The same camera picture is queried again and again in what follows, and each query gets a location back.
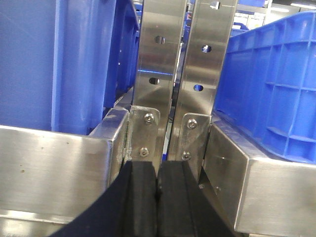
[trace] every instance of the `metal plate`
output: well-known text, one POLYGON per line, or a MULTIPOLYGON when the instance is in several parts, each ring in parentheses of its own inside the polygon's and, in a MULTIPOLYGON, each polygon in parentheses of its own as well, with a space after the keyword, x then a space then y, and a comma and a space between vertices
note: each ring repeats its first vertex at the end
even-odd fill
POLYGON ((236 3, 236 0, 219 0, 218 2, 196 0, 195 2, 168 151, 169 160, 179 160, 179 157, 175 156, 184 114, 211 114, 236 3), (206 49, 207 46, 210 52, 204 53, 202 49, 206 49))
POLYGON ((45 236, 90 206, 119 172, 128 115, 90 136, 0 126, 0 236, 45 236))
POLYGON ((196 180, 202 166, 211 118, 208 115, 187 113, 181 123, 177 158, 188 160, 196 180))
POLYGON ((153 156, 157 160, 154 162, 156 170, 168 123, 186 4, 186 0, 146 0, 143 5, 133 105, 155 108, 161 114, 153 156), (151 84, 150 78, 159 82, 151 84))
POLYGON ((219 120, 212 126, 204 169, 236 231, 315 236, 316 165, 264 153, 219 120))
POLYGON ((132 106, 127 132, 125 162, 129 160, 152 161, 155 169, 159 167, 162 154, 160 154, 160 159, 155 156, 159 120, 158 110, 132 106))

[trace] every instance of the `mounting hole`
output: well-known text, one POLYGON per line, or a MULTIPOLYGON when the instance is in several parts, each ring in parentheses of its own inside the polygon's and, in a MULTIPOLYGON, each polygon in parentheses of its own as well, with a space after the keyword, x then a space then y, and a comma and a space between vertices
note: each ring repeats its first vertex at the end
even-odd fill
POLYGON ((149 78, 149 83, 152 85, 158 85, 159 79, 158 78, 149 78))
POLYGON ((210 51, 212 51, 212 47, 209 45, 203 45, 203 47, 201 48, 203 53, 209 53, 210 51))
POLYGON ((155 37, 155 42, 159 44, 164 44, 166 42, 166 38, 162 36, 156 36, 155 37))
POLYGON ((219 1, 211 1, 209 7, 214 10, 218 10, 221 7, 221 3, 219 1))
POLYGON ((193 86, 193 89, 195 91, 203 91, 204 87, 202 85, 195 85, 195 86, 193 86))

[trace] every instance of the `stainless steel bracket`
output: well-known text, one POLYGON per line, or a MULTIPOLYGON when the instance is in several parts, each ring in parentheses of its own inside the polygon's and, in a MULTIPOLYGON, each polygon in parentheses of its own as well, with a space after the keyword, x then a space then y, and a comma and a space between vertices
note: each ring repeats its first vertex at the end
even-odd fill
POLYGON ((236 0, 196 0, 173 119, 168 160, 177 155, 186 113, 210 115, 234 20, 236 0))
POLYGON ((143 5, 133 105, 160 112, 155 154, 151 150, 147 157, 156 171, 168 124, 186 5, 186 0, 146 0, 143 5))
POLYGON ((181 122, 177 160, 187 160, 198 179, 205 153, 212 116, 187 113, 181 122))
POLYGON ((158 171, 161 155, 155 153, 160 112, 154 108, 131 106, 127 132, 125 162, 152 161, 158 171))

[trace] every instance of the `stainless steel frame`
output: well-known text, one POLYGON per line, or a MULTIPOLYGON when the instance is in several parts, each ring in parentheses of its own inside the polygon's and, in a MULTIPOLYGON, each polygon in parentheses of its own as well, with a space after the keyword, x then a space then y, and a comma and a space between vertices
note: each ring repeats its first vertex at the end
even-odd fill
POLYGON ((152 161, 161 162, 180 47, 186 0, 146 0, 143 5, 133 105, 157 109, 160 122, 152 161))
POLYGON ((47 236, 117 176, 129 111, 117 105, 89 136, 0 126, 0 236, 47 236))
MULTIPOLYGON (((177 151, 183 116, 186 113, 210 115, 212 112, 236 4, 236 0, 196 0, 171 132, 169 160, 181 160, 177 151)), ((196 170, 201 161, 192 159, 189 164, 196 170)))
POLYGON ((266 154, 218 120, 212 125, 203 167, 237 232, 315 236, 316 165, 266 154))

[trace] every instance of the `blue plastic bin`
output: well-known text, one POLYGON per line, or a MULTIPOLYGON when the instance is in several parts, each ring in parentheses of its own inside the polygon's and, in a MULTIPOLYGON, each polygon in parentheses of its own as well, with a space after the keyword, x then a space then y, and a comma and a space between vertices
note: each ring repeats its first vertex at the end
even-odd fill
POLYGON ((239 4, 263 7, 265 5, 265 0, 239 0, 239 4))
POLYGON ((230 38, 215 110, 268 151, 316 164, 316 12, 230 38))
POLYGON ((241 34, 241 33, 246 32, 246 31, 248 31, 248 30, 232 29, 232 31, 231 31, 231 36, 236 36, 236 35, 239 35, 239 34, 241 34))
POLYGON ((0 124, 87 134, 117 83, 130 86, 112 71, 123 55, 122 70, 135 60, 131 1, 1 0, 0 9, 0 124))

